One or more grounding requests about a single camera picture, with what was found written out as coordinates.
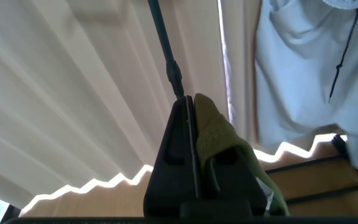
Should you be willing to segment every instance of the drawstring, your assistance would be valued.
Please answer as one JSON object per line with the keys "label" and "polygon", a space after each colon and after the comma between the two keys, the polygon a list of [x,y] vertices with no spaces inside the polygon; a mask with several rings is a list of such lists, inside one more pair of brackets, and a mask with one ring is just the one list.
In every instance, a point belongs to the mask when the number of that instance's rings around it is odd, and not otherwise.
{"label": "drawstring", "polygon": [[335,83],[336,83],[336,80],[338,79],[338,75],[339,75],[339,69],[341,69],[341,67],[343,66],[343,60],[345,59],[345,54],[346,54],[346,52],[347,52],[347,48],[349,47],[349,42],[351,41],[352,34],[353,34],[353,30],[354,30],[354,27],[356,26],[357,20],[358,20],[358,9],[356,9],[356,16],[355,16],[355,18],[354,18],[354,22],[353,22],[351,31],[350,31],[350,33],[349,33],[349,36],[347,37],[346,46],[345,46],[345,50],[343,51],[343,54],[342,54],[341,63],[339,63],[339,65],[336,65],[335,79],[334,79],[333,85],[332,85],[332,87],[331,87],[331,92],[329,93],[329,100],[328,100],[328,102],[331,101],[331,97],[332,97],[332,95],[333,95],[333,93],[334,93]]}

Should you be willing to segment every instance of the curtain fold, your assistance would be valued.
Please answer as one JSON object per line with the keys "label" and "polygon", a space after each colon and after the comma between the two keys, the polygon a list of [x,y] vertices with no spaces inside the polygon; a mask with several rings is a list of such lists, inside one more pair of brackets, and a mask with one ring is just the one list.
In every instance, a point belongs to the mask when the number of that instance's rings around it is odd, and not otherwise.
{"label": "curtain fold", "polygon": [[[160,2],[187,95],[228,116],[217,1]],[[153,165],[175,101],[147,1],[0,1],[0,199]]]}

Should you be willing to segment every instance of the curtain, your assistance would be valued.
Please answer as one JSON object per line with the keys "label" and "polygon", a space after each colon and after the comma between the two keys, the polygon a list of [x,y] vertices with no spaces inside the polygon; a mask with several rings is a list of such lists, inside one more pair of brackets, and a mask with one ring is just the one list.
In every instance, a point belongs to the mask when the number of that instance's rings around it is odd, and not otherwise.
{"label": "curtain", "polygon": [[[185,93],[228,117],[218,2],[160,6]],[[174,101],[146,0],[0,1],[1,200],[23,208],[65,185],[133,178],[154,164]]]}

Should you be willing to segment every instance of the olive green fabric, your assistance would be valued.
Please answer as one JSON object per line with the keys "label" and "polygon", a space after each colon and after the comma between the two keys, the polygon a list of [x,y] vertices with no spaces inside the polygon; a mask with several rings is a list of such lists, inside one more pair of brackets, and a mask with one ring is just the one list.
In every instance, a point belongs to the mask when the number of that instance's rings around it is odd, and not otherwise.
{"label": "olive green fabric", "polygon": [[214,102],[207,96],[197,93],[194,105],[198,128],[196,147],[201,169],[210,157],[231,147],[241,148],[250,171],[274,191],[270,213],[289,215],[280,190],[260,166],[253,148],[237,135],[236,130],[218,111]]}

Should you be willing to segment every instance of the black pole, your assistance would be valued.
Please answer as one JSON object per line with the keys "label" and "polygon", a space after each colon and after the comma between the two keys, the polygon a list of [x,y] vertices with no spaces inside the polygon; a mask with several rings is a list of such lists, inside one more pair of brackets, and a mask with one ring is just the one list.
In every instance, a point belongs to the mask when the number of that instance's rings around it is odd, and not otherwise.
{"label": "black pole", "polygon": [[167,62],[168,80],[172,84],[173,92],[177,96],[177,99],[182,99],[185,97],[185,92],[183,91],[183,85],[181,84],[181,72],[177,62],[173,59],[172,49],[169,44],[160,4],[158,3],[158,0],[148,0],[148,2],[153,15],[155,28],[160,39],[162,51],[164,52],[165,60]]}

